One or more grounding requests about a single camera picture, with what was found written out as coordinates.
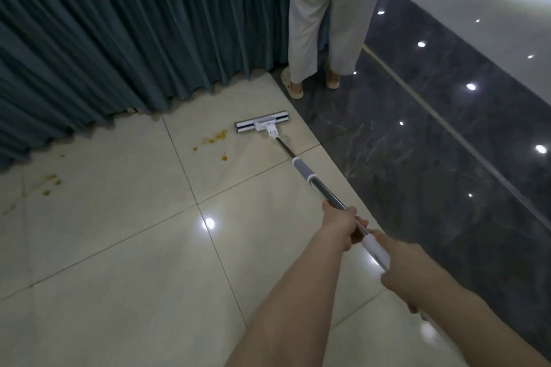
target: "hand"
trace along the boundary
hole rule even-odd
[[[390,269],[381,276],[381,282],[406,302],[411,313],[417,313],[425,297],[437,293],[435,289],[461,287],[419,244],[397,241],[381,231],[371,233],[390,256]]]
[[[368,221],[356,216],[357,210],[354,206],[350,206],[347,210],[338,210],[328,201],[324,201],[321,209],[323,209],[323,222],[320,232],[334,235],[337,241],[342,241],[344,251],[362,242],[364,236],[357,228],[356,221],[364,227],[368,226]]]

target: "forearm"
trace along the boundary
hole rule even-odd
[[[422,309],[457,344],[471,367],[549,366],[484,300],[459,284],[431,290]]]
[[[319,231],[260,306],[227,366],[320,366],[342,254]]]

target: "person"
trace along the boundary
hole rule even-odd
[[[331,1],[327,87],[339,87],[341,75],[354,72],[377,0],[290,0],[289,67],[282,82],[293,99],[300,99],[302,81],[317,71],[320,23]]]
[[[226,367],[321,366],[341,258],[361,235],[356,209],[336,210],[324,202],[323,222],[306,249],[258,309]],[[372,231],[390,255],[382,284],[410,308],[423,310],[456,343],[472,367],[549,367],[550,364],[502,322],[476,294],[416,244]]]

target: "beige floor tile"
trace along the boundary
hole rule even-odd
[[[464,367],[429,323],[384,291],[329,334],[324,367]]]
[[[34,287],[44,366],[221,366],[245,325],[196,206]]]
[[[30,285],[22,170],[0,174],[0,299]]]
[[[32,290],[23,289],[0,301],[0,365],[33,367],[36,330]]]
[[[345,204],[356,206],[378,228],[321,146],[301,157]],[[321,226],[321,203],[286,161],[199,205],[247,322]],[[344,255],[333,322],[382,290],[378,268],[360,245]]]
[[[296,154],[318,144],[275,80],[264,71],[250,81],[236,76],[220,93],[181,103],[164,115],[199,203],[286,160],[285,152],[270,142],[266,131],[237,134],[234,129],[235,121],[281,110],[290,113],[290,121],[280,124],[279,132]]]
[[[33,153],[24,172],[35,281],[195,204],[160,117],[121,116]]]

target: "white handle grip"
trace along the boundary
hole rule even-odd
[[[373,234],[368,234],[364,237],[362,240],[362,245],[364,246],[365,250],[371,254],[371,257],[374,258],[374,260],[379,263],[379,265],[387,271],[390,268],[390,256],[389,253],[386,252],[386,250],[379,244],[379,242],[375,239],[375,236]],[[431,319],[429,315],[427,315],[424,312],[420,312],[421,318],[427,322],[429,322],[432,327],[442,336],[445,340],[448,341],[448,343],[451,345],[451,347],[456,350],[459,354],[461,353],[459,351],[459,348],[457,345],[451,340],[451,338],[438,326],[438,324]]]

